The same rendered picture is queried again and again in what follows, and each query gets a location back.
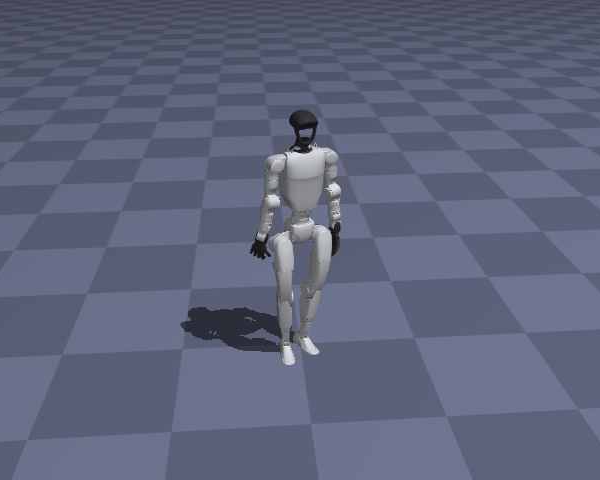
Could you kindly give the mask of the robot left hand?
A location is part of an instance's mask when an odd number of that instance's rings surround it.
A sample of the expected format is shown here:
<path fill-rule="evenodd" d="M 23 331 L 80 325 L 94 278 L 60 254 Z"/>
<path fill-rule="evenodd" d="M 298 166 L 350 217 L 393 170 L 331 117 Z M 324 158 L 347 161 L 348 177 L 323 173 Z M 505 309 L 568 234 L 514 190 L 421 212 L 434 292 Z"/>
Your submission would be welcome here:
<path fill-rule="evenodd" d="M 340 241 L 339 241 L 339 233 L 338 232 L 340 232 L 340 230 L 341 230 L 340 225 L 341 225 L 340 222 L 336 222 L 334 225 L 334 229 L 332 229 L 329 226 L 329 230 L 331 231 L 331 234 L 332 234 L 332 254 L 331 254 L 331 256 L 333 256 L 339 250 Z"/>

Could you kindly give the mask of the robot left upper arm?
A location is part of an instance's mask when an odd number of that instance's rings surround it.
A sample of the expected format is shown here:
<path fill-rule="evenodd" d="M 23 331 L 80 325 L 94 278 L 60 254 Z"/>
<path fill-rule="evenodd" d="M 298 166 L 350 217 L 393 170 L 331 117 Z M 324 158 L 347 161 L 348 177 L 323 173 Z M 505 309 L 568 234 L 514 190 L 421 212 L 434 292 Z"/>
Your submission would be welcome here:
<path fill-rule="evenodd" d="M 325 189 L 323 193 L 326 198 L 333 199 L 341 195 L 341 189 L 335 183 L 337 178 L 338 155 L 329 148 L 324 147 L 321 149 L 323 150 L 326 158 L 324 171 Z"/>

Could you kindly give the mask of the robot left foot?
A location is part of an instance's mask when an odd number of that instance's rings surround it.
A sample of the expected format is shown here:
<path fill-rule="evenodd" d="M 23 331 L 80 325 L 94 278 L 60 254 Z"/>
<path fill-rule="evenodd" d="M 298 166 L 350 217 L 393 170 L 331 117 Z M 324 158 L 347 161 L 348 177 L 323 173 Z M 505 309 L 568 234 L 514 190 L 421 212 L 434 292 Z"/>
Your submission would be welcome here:
<path fill-rule="evenodd" d="M 293 341 L 296 342 L 306 353 L 310 355 L 319 354 L 318 348 L 312 343 L 309 337 L 304 337 L 304 340 L 301 340 L 301 338 L 299 338 L 299 331 L 293 335 Z"/>

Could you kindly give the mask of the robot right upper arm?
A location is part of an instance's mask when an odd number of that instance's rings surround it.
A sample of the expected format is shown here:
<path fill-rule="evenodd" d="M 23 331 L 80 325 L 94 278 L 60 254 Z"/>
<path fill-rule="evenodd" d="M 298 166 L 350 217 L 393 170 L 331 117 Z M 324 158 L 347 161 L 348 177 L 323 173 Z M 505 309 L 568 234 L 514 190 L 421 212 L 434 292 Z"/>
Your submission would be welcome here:
<path fill-rule="evenodd" d="M 279 174 L 284 170 L 286 156 L 277 154 L 270 156 L 265 161 L 264 197 L 268 197 L 270 206 L 268 210 L 280 207 L 280 197 L 276 196 L 279 183 Z"/>

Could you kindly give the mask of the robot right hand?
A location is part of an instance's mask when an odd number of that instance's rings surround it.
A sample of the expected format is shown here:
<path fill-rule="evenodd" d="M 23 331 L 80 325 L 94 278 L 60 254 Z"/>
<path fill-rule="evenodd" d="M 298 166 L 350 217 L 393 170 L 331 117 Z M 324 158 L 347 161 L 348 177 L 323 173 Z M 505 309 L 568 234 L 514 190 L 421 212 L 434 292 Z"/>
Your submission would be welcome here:
<path fill-rule="evenodd" d="M 257 236 L 257 233 L 256 233 L 256 236 Z M 264 253 L 266 253 L 266 255 L 268 257 L 271 257 L 271 255 L 266 250 L 267 246 L 265 245 L 267 243 L 268 236 L 269 235 L 267 234 L 264 242 L 261 242 L 261 241 L 257 240 L 256 237 L 255 237 L 255 242 L 253 243 L 253 245 L 251 247 L 250 254 L 252 254 L 253 251 L 254 251 L 253 256 L 256 256 L 258 254 L 257 258 L 261 257 L 262 260 L 266 258 L 266 256 L 264 256 Z"/>

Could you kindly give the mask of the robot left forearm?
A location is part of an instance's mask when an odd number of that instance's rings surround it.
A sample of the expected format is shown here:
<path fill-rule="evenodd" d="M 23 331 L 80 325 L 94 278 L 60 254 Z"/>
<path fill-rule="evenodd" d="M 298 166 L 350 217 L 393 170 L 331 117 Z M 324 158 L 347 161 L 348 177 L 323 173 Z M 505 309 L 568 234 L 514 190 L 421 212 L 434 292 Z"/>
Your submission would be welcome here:
<path fill-rule="evenodd" d="M 339 186 L 339 185 L 338 185 Z M 334 225 L 336 222 L 340 222 L 341 223 L 341 215 L 340 215 L 340 196 L 333 198 L 333 199 L 327 199 L 327 205 L 328 205 L 328 216 L 329 216 L 329 226 L 334 229 Z M 340 225 L 341 227 L 341 225 Z"/>

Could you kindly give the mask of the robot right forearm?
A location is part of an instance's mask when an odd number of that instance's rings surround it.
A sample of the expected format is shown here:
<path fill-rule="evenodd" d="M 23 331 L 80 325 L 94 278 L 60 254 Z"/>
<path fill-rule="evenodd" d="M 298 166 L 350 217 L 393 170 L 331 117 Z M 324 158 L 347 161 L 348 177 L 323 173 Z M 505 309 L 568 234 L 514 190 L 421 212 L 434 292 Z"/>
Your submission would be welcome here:
<path fill-rule="evenodd" d="M 264 242 L 266 235 L 269 233 L 269 231 L 272 229 L 272 220 L 274 217 L 274 210 L 268 210 L 270 206 L 270 202 L 268 197 L 264 197 L 262 204 L 261 204 L 261 209 L 260 209 L 260 225 L 258 227 L 258 233 L 256 236 L 256 239 Z"/>

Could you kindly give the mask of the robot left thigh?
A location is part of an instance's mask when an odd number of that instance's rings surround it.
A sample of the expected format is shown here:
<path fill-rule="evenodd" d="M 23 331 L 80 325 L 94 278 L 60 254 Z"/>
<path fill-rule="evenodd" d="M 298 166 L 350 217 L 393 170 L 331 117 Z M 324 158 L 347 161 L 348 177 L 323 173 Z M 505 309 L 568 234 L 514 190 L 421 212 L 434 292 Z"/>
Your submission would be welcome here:
<path fill-rule="evenodd" d="M 310 278 L 300 284 L 304 297 L 313 297 L 315 292 L 321 290 L 328 275 L 331 254 L 332 234 L 322 225 L 315 224 L 313 248 L 310 252 Z"/>

